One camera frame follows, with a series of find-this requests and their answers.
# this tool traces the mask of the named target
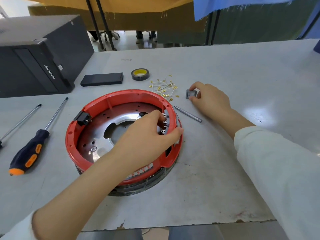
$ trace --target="red circular housing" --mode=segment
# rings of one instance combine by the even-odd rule
[[[177,126],[181,126],[181,122],[176,115],[172,105],[163,97],[149,92],[146,90],[122,90],[101,96],[94,101],[90,102],[83,107],[82,111],[92,116],[94,120],[96,116],[101,114],[107,109],[112,109],[115,106],[127,103],[146,103],[154,105],[162,110],[162,113],[167,110],[170,118],[170,125],[166,129],[166,133],[171,133]],[[77,121],[72,121],[68,126],[66,132],[66,150],[81,172],[85,172],[93,163],[82,157],[77,149],[78,139],[86,126],[80,126]],[[152,177],[161,168],[170,168],[174,165],[182,145],[182,136],[179,142],[172,145],[166,152],[163,152],[155,161],[152,166],[147,165],[133,172],[126,180],[122,181],[119,185],[132,185],[144,179]]]

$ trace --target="small screwdriver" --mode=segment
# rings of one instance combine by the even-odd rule
[[[66,103],[69,98],[66,98],[57,112],[54,114],[49,124],[45,129],[40,129],[35,134],[28,144],[23,147],[18,153],[14,156],[11,164],[9,173],[13,175],[22,175],[34,164],[37,158],[40,155],[41,149],[45,143],[45,140],[49,137],[50,133],[48,131],[49,126],[52,124],[54,119],[57,117],[58,113],[61,111],[62,106]]]
[[[28,113],[21,121],[19,121],[12,129],[10,129],[4,136],[0,138],[0,149],[2,149],[2,140],[9,135],[11,132],[14,131],[15,128],[17,128],[19,125],[21,125],[27,118],[29,118],[30,115],[32,115],[38,108],[40,108],[42,104],[39,104],[37,107],[35,107],[30,113]]]

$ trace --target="table surface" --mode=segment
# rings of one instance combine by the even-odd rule
[[[75,81],[71,94],[0,99],[0,135],[36,105],[24,125],[5,139],[0,152],[0,233],[42,207],[79,175],[65,148],[69,123],[90,101],[124,89],[150,90],[150,80],[172,74],[178,86],[171,102],[203,119],[178,112],[185,128],[178,161],[168,176],[133,196],[108,196],[84,231],[118,227],[153,228],[191,224],[267,221],[274,216],[236,159],[233,141],[185,98],[199,80],[224,91],[232,108],[263,128],[320,153],[320,55],[318,40],[294,40],[208,47],[163,48],[95,53]],[[147,68],[150,79],[134,81],[131,71]],[[121,85],[81,87],[87,74],[123,72]],[[69,100],[50,128],[43,154],[30,173],[10,177],[16,152],[43,129],[65,97]]]

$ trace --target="lenovo logo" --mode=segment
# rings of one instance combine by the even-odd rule
[[[50,72],[50,70],[49,70],[48,66],[47,66],[47,65],[45,65],[44,67],[48,70],[48,72],[49,72],[49,74],[52,76],[52,78],[53,78],[54,80],[56,80],[56,78],[55,78],[55,77],[52,75],[52,73]]]

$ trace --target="black plastic clip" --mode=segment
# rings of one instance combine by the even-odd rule
[[[92,116],[90,116],[90,114],[80,111],[73,121],[77,121],[78,125],[83,126],[89,124],[89,122],[92,122],[91,119]]]

